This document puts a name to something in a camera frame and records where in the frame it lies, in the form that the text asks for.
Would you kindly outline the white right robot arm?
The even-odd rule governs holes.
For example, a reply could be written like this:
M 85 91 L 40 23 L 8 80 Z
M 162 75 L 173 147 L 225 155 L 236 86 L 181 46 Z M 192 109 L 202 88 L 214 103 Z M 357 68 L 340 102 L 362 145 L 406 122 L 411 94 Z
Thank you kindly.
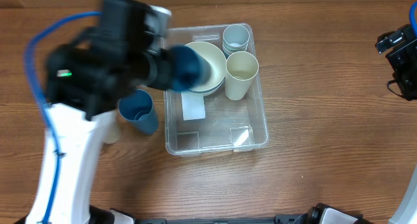
M 407 101 L 416 99 L 416 33 L 412 25 L 406 24 L 396 31 L 380 35 L 375 44 L 386 58 L 394 73 L 387 86 L 396 83 L 398 96 Z M 416 171 L 413 172 L 405 196 L 395 214 L 388 221 L 391 224 L 416 224 Z

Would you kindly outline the dark blue tall cup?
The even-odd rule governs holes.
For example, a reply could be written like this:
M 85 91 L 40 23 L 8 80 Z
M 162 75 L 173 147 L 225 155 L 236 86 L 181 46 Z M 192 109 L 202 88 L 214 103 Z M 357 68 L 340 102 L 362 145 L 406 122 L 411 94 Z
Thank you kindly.
M 178 45 L 168 49 L 168 60 L 172 70 L 170 89 L 187 91 L 204 85 L 212 71 L 208 61 L 188 46 Z
M 137 89 L 133 94 L 121 98 L 118 108 L 121 116 L 141 133 L 152 135 L 158 129 L 158 115 L 147 91 Z

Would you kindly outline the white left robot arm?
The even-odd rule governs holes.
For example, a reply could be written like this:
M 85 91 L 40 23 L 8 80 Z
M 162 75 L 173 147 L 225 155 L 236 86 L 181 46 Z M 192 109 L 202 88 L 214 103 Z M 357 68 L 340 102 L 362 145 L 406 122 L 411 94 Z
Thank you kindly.
M 97 25 L 50 55 L 46 84 L 41 85 L 37 44 L 66 23 L 88 16 L 82 12 L 55 22 L 25 49 L 26 76 L 46 131 L 38 189 L 23 223 L 90 222 L 94 174 L 117 102 L 138 85 L 170 88 L 170 69 L 154 60 L 171 11 L 134 0 L 102 0 Z

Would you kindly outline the grey small cup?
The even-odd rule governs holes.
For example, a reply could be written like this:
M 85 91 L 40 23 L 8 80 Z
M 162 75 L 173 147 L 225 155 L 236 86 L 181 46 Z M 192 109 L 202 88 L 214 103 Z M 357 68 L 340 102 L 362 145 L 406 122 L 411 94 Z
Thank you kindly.
M 223 45 L 232 50 L 243 50 L 250 41 L 249 30 L 239 24 L 233 24 L 225 28 L 223 32 Z

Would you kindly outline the blue bowl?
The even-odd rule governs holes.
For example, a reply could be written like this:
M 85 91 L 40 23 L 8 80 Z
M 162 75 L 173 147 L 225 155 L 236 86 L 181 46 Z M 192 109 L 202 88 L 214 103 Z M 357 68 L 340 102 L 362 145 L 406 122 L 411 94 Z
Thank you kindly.
M 216 92 L 225 82 L 225 78 L 223 78 L 223 80 L 215 87 L 209 89 L 209 90 L 205 90 L 205 91 L 192 91 L 189 90 L 188 92 L 192 93 L 192 94 L 202 94 L 203 96 L 208 96 L 214 92 Z

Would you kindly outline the mint small cup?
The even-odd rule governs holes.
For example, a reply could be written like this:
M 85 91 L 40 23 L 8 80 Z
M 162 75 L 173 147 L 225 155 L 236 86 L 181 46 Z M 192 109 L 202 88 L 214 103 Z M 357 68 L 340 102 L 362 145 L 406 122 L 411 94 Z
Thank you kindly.
M 241 48 L 232 48 L 229 47 L 226 43 L 222 44 L 222 49 L 223 52 L 227 55 L 231 55 L 232 53 L 238 52 L 238 51 L 246 51 L 248 48 L 248 44 L 246 44 L 245 46 L 241 47 Z

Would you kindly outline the cream bowl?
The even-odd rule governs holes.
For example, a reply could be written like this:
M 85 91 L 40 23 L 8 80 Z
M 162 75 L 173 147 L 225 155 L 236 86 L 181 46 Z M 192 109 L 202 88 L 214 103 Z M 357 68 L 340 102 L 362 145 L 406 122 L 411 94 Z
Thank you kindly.
M 217 86 L 226 73 L 226 58 L 222 51 L 209 42 L 190 42 L 186 45 L 193 49 L 203 60 L 203 66 L 208 71 L 203 78 L 203 83 L 191 88 L 192 91 L 205 91 Z

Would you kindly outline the cream tall cup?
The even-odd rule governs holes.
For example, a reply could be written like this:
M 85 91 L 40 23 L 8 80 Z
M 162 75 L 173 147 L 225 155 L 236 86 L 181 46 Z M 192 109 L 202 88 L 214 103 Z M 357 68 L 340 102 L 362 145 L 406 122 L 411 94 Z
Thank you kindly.
M 232 53 L 226 61 L 225 95 L 230 100 L 241 100 L 259 72 L 257 58 L 247 51 Z
M 116 143 L 121 138 L 121 129 L 117 122 L 117 114 L 113 112 L 111 124 L 109 125 L 108 132 L 104 139 L 105 144 L 113 144 Z

